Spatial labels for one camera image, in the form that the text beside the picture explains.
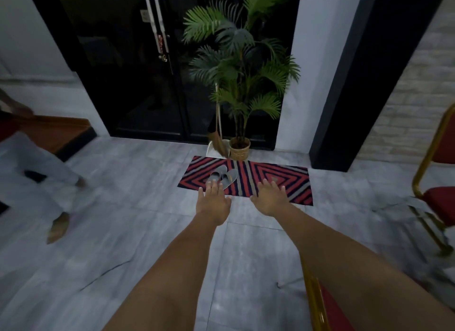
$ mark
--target white brick wall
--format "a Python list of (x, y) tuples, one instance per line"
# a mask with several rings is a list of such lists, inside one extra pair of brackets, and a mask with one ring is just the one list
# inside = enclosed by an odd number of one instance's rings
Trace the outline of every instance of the white brick wall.
[(418, 163), (455, 102), (455, 0), (443, 0), (357, 158)]

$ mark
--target black column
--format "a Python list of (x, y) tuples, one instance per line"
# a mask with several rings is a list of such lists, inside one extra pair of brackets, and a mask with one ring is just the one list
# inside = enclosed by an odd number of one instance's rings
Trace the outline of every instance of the black column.
[(310, 149), (347, 172), (442, 0), (360, 0)]

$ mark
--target person's hand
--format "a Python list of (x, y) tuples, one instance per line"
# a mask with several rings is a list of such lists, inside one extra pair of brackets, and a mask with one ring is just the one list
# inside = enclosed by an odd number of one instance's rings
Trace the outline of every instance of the person's hand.
[(19, 102), (14, 102), (13, 104), (10, 105), (10, 108), (11, 112), (14, 115), (17, 115), (22, 118), (30, 119), (35, 115), (31, 108)]
[(276, 213), (289, 203), (286, 188), (281, 186), (279, 189), (275, 181), (272, 181), (271, 184), (267, 179), (264, 179), (262, 183), (258, 182), (258, 190), (258, 196), (251, 196), (250, 200), (264, 215), (275, 217)]
[(226, 197), (222, 184), (216, 181), (209, 181), (205, 189), (205, 195), (202, 187), (199, 188), (196, 214), (203, 214), (213, 219), (216, 225), (222, 225), (228, 218), (231, 211), (231, 197)]

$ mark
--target gray slipper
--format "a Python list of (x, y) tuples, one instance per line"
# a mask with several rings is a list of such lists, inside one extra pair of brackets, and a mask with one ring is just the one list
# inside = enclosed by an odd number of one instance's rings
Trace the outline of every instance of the gray slipper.
[(223, 189), (227, 189), (230, 184), (232, 184), (238, 178), (238, 171), (236, 169), (231, 169), (226, 174), (223, 174), (221, 177), (221, 183), (223, 184)]
[(227, 172), (228, 168), (226, 166), (219, 166), (213, 172), (210, 173), (210, 176), (208, 177), (205, 183), (208, 183), (209, 181), (213, 180), (216, 180), (218, 182), (218, 180), (221, 179), (223, 174), (226, 174)]

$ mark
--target doormat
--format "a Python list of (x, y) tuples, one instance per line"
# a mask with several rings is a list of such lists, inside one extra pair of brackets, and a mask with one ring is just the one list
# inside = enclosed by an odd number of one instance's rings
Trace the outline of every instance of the doormat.
[(257, 195), (257, 183), (267, 179), (275, 181), (279, 187), (286, 186), (287, 197), (291, 202), (313, 205), (308, 169), (304, 167), (194, 156), (178, 186), (193, 190), (198, 190), (199, 187), (205, 189), (210, 173), (221, 165), (227, 166), (228, 170), (238, 170), (238, 178), (224, 190), (225, 194), (241, 197)]

